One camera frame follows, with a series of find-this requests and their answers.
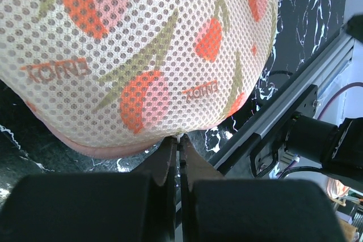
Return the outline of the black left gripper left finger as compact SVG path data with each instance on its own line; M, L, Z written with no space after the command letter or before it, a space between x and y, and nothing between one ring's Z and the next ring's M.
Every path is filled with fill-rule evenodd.
M174 241L176 140L131 172L32 175L1 210L2 241Z

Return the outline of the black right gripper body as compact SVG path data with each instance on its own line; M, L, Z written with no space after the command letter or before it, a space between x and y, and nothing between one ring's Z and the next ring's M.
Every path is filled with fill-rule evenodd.
M347 35L363 43L363 14L354 14L343 25L342 30Z

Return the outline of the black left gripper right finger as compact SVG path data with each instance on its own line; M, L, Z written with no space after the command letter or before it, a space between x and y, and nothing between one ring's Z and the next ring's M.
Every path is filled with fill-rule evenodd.
M227 179L180 140L184 241L344 241L327 196L309 180Z

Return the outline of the pink mesh bra laundry bag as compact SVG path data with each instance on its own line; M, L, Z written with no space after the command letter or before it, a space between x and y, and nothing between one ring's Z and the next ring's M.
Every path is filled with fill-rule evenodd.
M278 0L1 0L1 80L64 144L116 158L246 103Z

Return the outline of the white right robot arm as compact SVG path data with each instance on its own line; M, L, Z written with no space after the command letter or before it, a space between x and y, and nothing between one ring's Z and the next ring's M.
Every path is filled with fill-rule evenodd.
M288 151L303 156L319 167L293 167L282 177L296 172L316 172L362 191L362 118L344 118L340 125L323 121L328 107L361 82L349 83L330 98L323 93L343 68L352 54L353 42L362 42L362 15L352 16L343 25L343 31L321 53L316 61L319 67L310 73L303 94L286 111L283 120L283 140Z

